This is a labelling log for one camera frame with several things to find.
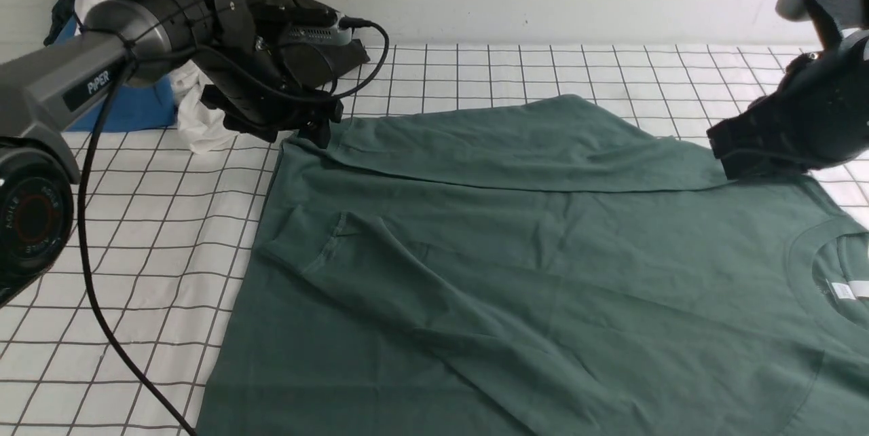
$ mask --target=white tag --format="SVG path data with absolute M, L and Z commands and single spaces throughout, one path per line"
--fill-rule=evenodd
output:
M 832 288 L 836 292 L 836 297 L 839 299 L 847 299 L 847 300 L 856 300 L 857 297 L 854 297 L 854 292 L 851 290 L 848 285 L 844 283 L 831 283 Z
M 850 287 L 854 295 L 860 297 L 860 299 L 869 299 L 869 281 L 849 281 L 848 287 Z

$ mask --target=table surface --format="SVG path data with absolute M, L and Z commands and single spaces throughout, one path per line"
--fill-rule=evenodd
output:
M 705 130 L 775 90 L 798 47 L 397 46 L 345 99 L 354 117 L 517 105 L 575 93 L 655 136 Z M 379 58 L 378 50 L 371 51 Z M 372 65 L 354 71 L 354 86 Z M 68 133 L 84 160 L 87 134 Z M 193 155 L 176 130 L 107 134 L 90 184 L 97 299 L 136 364 L 190 421 L 214 367 L 277 144 L 239 136 Z M 869 226 L 869 156 L 815 173 Z M 74 233 L 53 270 L 0 309 L 0 436 L 177 435 L 111 350 L 84 296 Z

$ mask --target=green t-shirt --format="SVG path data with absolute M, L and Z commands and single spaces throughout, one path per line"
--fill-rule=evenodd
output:
M 199 430 L 869 433 L 867 235 L 577 96 L 282 146 Z

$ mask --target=gray robotic arm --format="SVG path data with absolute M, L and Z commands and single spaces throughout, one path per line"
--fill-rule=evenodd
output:
M 348 43 L 352 28 L 372 26 L 332 11 L 286 12 L 288 43 Z M 220 90 L 227 127 L 272 141 L 298 129 L 324 146 L 329 122 L 341 119 L 345 95 L 294 84 L 245 0 L 100 3 L 81 35 L 0 65 L 0 306 L 54 263 L 71 233 L 71 183 L 81 174 L 61 132 L 113 86 L 151 86 L 190 59 Z
M 707 131 L 729 179 L 828 168 L 869 148 L 869 0 L 779 0 L 776 10 L 812 20 L 823 50 L 795 58 L 776 92 Z

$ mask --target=white fabric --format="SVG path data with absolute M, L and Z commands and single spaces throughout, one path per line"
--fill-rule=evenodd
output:
M 75 13 L 84 20 L 91 8 L 106 0 L 75 0 Z M 196 154 L 220 148 L 238 132 L 223 127 L 223 111 L 210 110 L 202 104 L 202 91 L 211 80 L 193 61 L 168 74 L 172 84 L 174 104 L 178 107 L 178 134 L 190 151 Z

